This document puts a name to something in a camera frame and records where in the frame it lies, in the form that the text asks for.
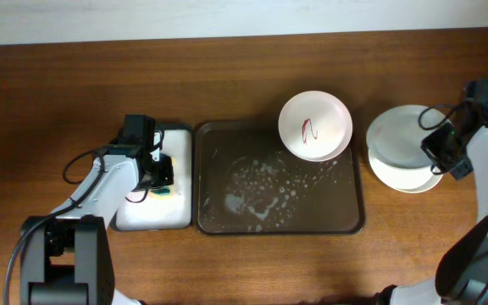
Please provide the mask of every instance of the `tray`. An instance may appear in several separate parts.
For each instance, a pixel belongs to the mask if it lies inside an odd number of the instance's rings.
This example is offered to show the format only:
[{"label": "tray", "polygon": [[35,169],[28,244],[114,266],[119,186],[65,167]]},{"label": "tray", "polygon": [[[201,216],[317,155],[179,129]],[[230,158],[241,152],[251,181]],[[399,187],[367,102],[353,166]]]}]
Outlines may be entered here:
[{"label": "tray", "polygon": [[193,222],[202,233],[354,234],[364,226],[352,143],[313,163],[286,150],[276,125],[212,122],[196,133],[194,166]]}]

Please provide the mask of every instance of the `wooden table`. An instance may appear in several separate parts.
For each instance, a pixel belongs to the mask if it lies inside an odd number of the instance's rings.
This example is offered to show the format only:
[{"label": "wooden table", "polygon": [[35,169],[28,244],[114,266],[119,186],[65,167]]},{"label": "wooden table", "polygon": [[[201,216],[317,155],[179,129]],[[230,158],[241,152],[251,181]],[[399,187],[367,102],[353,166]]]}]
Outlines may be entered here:
[{"label": "wooden table", "polygon": [[[150,304],[297,303],[366,297],[434,276],[475,223],[473,177],[408,195],[376,179],[364,132],[396,105],[457,103],[488,77],[488,29],[93,42],[0,47],[0,300],[19,227],[74,190],[75,155],[100,147],[124,114],[197,125],[276,119],[298,92],[350,109],[367,224],[355,236],[214,238],[194,228],[108,232],[117,287]],[[89,166],[77,165],[76,175]],[[12,298],[19,295],[15,268]]]}]

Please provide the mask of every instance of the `stacked plate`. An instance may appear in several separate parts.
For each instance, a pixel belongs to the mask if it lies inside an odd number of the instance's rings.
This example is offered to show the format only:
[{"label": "stacked plate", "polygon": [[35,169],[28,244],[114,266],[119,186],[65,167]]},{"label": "stacked plate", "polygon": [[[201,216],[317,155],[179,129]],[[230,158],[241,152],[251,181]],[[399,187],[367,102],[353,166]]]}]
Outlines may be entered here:
[{"label": "stacked plate", "polygon": [[[432,162],[421,150],[421,141],[432,131],[419,127],[419,115],[427,107],[406,105],[392,108],[370,125],[366,142],[370,167],[389,187],[407,193],[428,191],[441,180],[430,167]],[[424,126],[432,126],[445,118],[431,109],[421,119]]]}]

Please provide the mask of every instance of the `black tray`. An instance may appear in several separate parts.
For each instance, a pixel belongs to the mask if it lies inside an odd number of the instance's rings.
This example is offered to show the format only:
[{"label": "black tray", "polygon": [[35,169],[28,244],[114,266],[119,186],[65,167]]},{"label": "black tray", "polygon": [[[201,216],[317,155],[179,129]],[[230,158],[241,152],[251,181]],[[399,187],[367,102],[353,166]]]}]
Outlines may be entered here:
[{"label": "black tray", "polygon": [[195,141],[193,222],[201,232],[353,234],[363,228],[352,144],[329,161],[308,162],[286,150],[276,125],[242,122],[207,123]]}]

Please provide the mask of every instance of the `brown wooden surface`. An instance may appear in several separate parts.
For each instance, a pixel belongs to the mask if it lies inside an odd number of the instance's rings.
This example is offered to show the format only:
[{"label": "brown wooden surface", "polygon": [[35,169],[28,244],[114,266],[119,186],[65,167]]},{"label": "brown wooden surface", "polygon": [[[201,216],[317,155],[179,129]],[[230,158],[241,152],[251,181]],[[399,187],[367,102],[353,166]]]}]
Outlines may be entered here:
[{"label": "brown wooden surface", "polygon": [[[488,29],[0,47],[0,301],[22,222],[65,200],[74,187],[62,168],[111,139],[124,114],[194,126],[275,119],[293,95],[321,90],[348,106],[363,152],[382,111],[457,103],[479,77],[488,77]],[[117,287],[152,304],[295,303],[430,278],[475,222],[473,177],[408,195],[361,162],[368,219],[357,235],[109,231]],[[13,303],[18,278],[16,268]]]}]

